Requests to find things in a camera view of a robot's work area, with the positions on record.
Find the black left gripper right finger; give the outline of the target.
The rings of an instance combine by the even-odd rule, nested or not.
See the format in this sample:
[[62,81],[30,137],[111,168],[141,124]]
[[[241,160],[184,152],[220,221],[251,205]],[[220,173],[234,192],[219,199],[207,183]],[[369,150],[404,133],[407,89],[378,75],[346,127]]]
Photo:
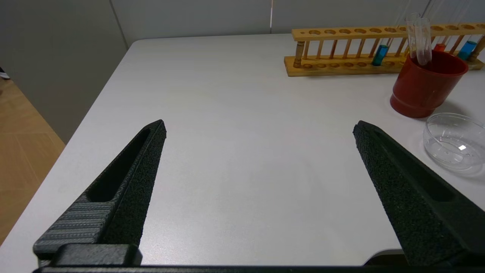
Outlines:
[[353,135],[408,264],[483,266],[483,209],[379,127],[359,121]]

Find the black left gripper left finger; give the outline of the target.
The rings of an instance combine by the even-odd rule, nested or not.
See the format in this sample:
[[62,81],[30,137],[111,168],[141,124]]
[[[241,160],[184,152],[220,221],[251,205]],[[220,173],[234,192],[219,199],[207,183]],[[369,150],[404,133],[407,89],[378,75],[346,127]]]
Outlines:
[[34,243],[39,266],[67,245],[139,246],[167,131],[144,126]]

